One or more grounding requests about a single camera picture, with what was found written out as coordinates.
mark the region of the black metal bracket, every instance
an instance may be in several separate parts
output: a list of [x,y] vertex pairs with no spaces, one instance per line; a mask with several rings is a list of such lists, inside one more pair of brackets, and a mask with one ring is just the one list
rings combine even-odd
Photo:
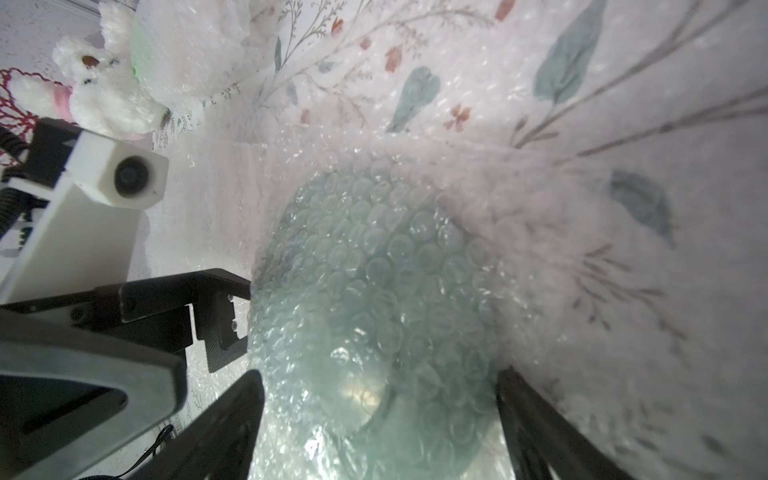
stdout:
[[178,356],[6,310],[0,326],[0,453],[15,478],[72,478],[184,404]]
[[264,409],[261,375],[250,370],[133,480],[246,480]]
[[600,453],[514,369],[499,374],[498,413],[519,480],[632,480]]
[[250,282],[213,269],[102,286],[90,292],[11,303],[0,308],[76,326],[168,353],[192,344],[189,305],[197,338],[205,342],[208,371],[240,358],[248,338],[233,331],[231,298],[250,297]]

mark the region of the plant branch pattern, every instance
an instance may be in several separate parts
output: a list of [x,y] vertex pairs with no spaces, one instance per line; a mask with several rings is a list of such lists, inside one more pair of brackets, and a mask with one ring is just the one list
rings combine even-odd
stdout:
[[599,154],[606,150],[610,150],[611,148],[631,144],[658,134],[669,134],[684,128],[698,127],[700,125],[712,124],[722,121],[731,121],[736,120],[737,118],[763,117],[768,115],[768,105],[739,111],[731,111],[731,109],[740,107],[749,101],[765,97],[768,97],[768,85],[750,94],[732,98],[729,101],[714,105],[713,107],[704,108],[703,110],[685,115],[684,117],[678,118],[677,120],[664,122],[657,127],[649,128],[648,130],[628,135],[626,137],[619,138],[618,140],[610,141],[606,144],[600,145],[599,147],[594,147],[590,148],[589,150],[579,152],[577,156],[589,157],[590,155]]
[[657,327],[662,333],[670,335],[673,341],[672,353],[679,356],[684,362],[681,343],[688,340],[688,335],[674,326],[669,316],[656,304],[660,298],[667,294],[656,288],[635,288],[625,286],[611,279],[611,270],[622,273],[630,273],[632,268],[626,263],[610,257],[612,244],[605,244],[596,250],[584,255],[581,265],[576,268],[574,281],[579,290],[579,296],[573,302],[574,310],[585,305],[589,309],[589,323],[599,322],[607,331],[611,331],[611,324],[605,319],[601,308],[608,305],[608,297],[622,303],[639,302],[656,318]]
[[[322,5],[325,5],[330,1],[331,0],[321,0],[321,7]],[[359,10],[367,8],[369,4],[370,2],[367,2],[366,0],[362,0],[359,5]],[[284,18],[288,15],[292,15],[291,17],[292,19],[297,18],[298,14],[300,13],[300,8],[302,7],[302,0],[290,0],[289,3],[286,5],[287,5],[286,10],[283,12]],[[415,56],[418,56],[418,49],[426,46],[428,42],[426,37],[422,35],[419,32],[419,30],[416,28],[416,26],[420,22],[423,22],[429,19],[437,19],[441,21],[443,25],[447,25],[458,31],[461,31],[465,26],[493,25],[492,20],[490,18],[486,17],[485,15],[474,10],[471,7],[468,7],[468,6],[462,6],[457,8],[452,7],[450,5],[450,0],[436,0],[434,3],[430,5],[430,8],[426,11],[424,11],[422,8],[420,9],[417,7],[418,7],[418,4],[405,2],[404,5],[401,5],[399,8],[397,8],[391,15],[389,15],[386,18],[383,18],[379,23],[372,26],[367,31],[350,35],[349,32],[352,31],[354,24],[358,20],[358,17],[356,16],[350,22],[349,27],[345,28],[345,32],[343,33],[344,36],[341,37],[339,44],[330,53],[319,58],[317,61],[315,61],[311,65],[307,65],[306,67],[298,70],[295,74],[290,75],[287,78],[284,78],[279,84],[275,85],[264,96],[264,100],[270,98],[272,94],[274,94],[276,91],[280,90],[281,88],[285,87],[286,85],[290,85],[294,78],[303,76],[307,79],[307,83],[311,88],[314,88],[317,91],[322,91],[324,93],[331,94],[332,96],[336,97],[339,100],[340,112],[344,113],[345,111],[348,111],[349,109],[351,109],[351,111],[354,112],[354,115],[360,119],[363,125],[365,125],[366,119],[362,112],[361,102],[373,103],[374,99],[370,97],[366,97],[364,95],[347,94],[346,84],[359,78],[371,78],[372,74],[368,72],[361,72],[359,69],[360,64],[357,64],[354,67],[352,67],[348,72],[346,72],[346,74],[344,75],[344,78],[342,78],[340,82],[332,86],[326,86],[322,84],[321,81],[317,81],[313,77],[313,74],[310,71],[310,69],[317,67],[321,73],[325,73],[327,70],[330,69],[330,65],[333,64],[331,61],[331,58],[333,56],[339,54],[341,51],[344,51],[348,48],[359,48],[360,43],[365,38],[369,38],[370,35],[373,35],[377,31],[383,30],[385,28],[395,28],[398,32],[400,32],[404,40],[406,41],[406,47],[410,44],[413,54]],[[329,12],[331,11],[334,11],[333,15],[335,15],[335,8],[332,8]],[[320,19],[319,13],[318,13],[317,25],[324,25],[323,22],[327,23],[333,15],[331,14],[324,15],[323,18]],[[292,20],[292,34],[291,34],[292,37],[295,35],[294,33],[295,27],[293,25],[293,22],[294,20]],[[285,65],[286,61],[288,60],[288,57],[291,56],[291,54],[296,50],[298,45],[300,45],[303,41],[306,41],[308,38],[311,38],[312,35],[320,35],[320,34],[317,32],[312,33],[310,29],[307,31],[305,35],[303,35],[302,38],[299,39],[297,43],[290,44],[288,49],[286,50],[287,52],[286,57],[281,62],[281,66]]]
[[[647,55],[645,55],[641,60],[639,60],[637,63],[632,65],[629,69],[627,69],[624,73],[618,75],[616,78],[613,78],[608,83],[603,84],[602,86],[596,88],[594,91],[592,91],[590,94],[585,95],[582,98],[577,99],[576,101],[573,101],[572,103],[566,105],[558,112],[551,112],[548,114],[544,120],[541,121],[540,124],[533,127],[528,133],[524,134],[522,138],[515,143],[515,138],[517,137],[517,134],[521,132],[523,127],[520,127],[518,123],[518,128],[514,132],[512,139],[511,139],[511,145],[513,145],[515,148],[523,148],[525,145],[533,142],[533,141],[542,141],[547,140],[549,138],[554,138],[554,135],[548,136],[548,133],[545,132],[550,126],[561,120],[563,117],[571,113],[572,111],[576,110],[580,106],[587,104],[590,101],[593,101],[596,98],[599,98],[601,95],[613,90],[614,88],[618,87],[619,85],[623,84],[625,81],[630,80],[635,75],[640,74],[641,72],[645,71],[649,67],[657,64],[658,62],[664,60],[665,58],[669,57],[676,51],[680,50],[682,47],[685,47],[689,44],[691,44],[693,41],[697,40],[702,35],[708,33],[712,28],[718,26],[723,21],[728,19],[733,13],[735,13],[737,10],[742,8],[744,5],[747,5],[752,0],[730,0],[725,8],[723,8],[722,11],[720,11],[718,14],[704,22],[702,25],[694,28],[692,31],[687,33],[685,35],[686,30],[691,26],[694,19],[698,16],[700,13],[701,7],[703,5],[703,0],[690,0],[690,3],[688,5],[688,9],[685,11],[682,19],[677,23],[677,25],[673,28],[672,32],[661,41],[661,43],[652,51],[650,51]],[[758,114],[757,112],[750,112],[751,115]],[[720,118],[720,121],[724,121],[727,118]],[[685,123],[686,127],[693,126],[692,124],[689,124],[691,122],[691,119],[687,119]],[[652,129],[653,131],[649,133],[646,136],[651,136],[654,133],[667,133],[669,130],[661,129],[662,131],[656,132],[656,130],[659,129]],[[597,149],[590,149],[586,152],[591,152]]]
[[304,7],[304,1],[286,0],[286,7],[277,20],[280,22],[287,18],[288,15],[290,15],[290,38],[288,39],[286,54],[282,63],[280,63],[280,68],[285,66],[285,64],[288,62],[288,59],[293,56],[293,53],[305,41],[308,41],[314,37],[322,38],[328,34],[329,24],[346,6],[346,0],[342,0],[336,4],[333,3],[333,0],[317,0],[316,2],[312,2],[310,6],[317,7],[315,18],[312,20],[312,23],[307,28],[307,30],[301,35],[301,38],[299,38],[299,40],[294,44],[293,42],[296,40],[296,36],[298,35],[298,32],[296,31],[297,23],[303,11],[302,9]]

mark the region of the red patterned fabric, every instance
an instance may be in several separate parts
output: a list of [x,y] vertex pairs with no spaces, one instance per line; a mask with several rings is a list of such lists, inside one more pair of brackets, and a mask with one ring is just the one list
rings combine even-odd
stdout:
[[[2,89],[0,89],[0,124],[17,134],[22,139],[30,141],[32,130],[35,128],[35,123],[37,122],[38,117],[14,104],[13,98],[11,98],[11,92],[8,89],[8,84],[11,82],[11,75],[14,73],[29,75],[46,81],[51,80],[43,77],[39,73],[28,73],[26,71],[21,71],[18,68],[6,68],[0,70],[0,81],[2,81]],[[0,165],[7,167],[13,164],[16,164],[16,160],[11,158],[5,152],[0,152]]]

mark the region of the plush toy ear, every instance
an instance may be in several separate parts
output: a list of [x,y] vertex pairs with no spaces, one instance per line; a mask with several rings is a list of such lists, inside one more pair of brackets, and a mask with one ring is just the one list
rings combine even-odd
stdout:
[[39,117],[61,118],[55,99],[56,84],[31,75],[14,74],[8,89],[14,103]]
[[112,1],[99,3],[98,11],[101,14],[101,36],[104,37],[104,49],[115,55],[127,55],[131,45],[134,11]]
[[53,61],[68,81],[75,80],[87,67],[84,57],[92,56],[96,48],[85,40],[74,37],[64,37],[53,49]]

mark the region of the stuffed animal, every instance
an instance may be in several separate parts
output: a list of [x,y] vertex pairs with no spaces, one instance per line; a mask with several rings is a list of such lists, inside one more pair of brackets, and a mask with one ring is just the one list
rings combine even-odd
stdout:
[[99,4],[104,48],[65,37],[53,60],[68,86],[21,75],[11,79],[14,102],[40,117],[77,122],[86,130],[134,140],[159,128],[167,108],[139,83],[129,52],[133,11],[116,2]]

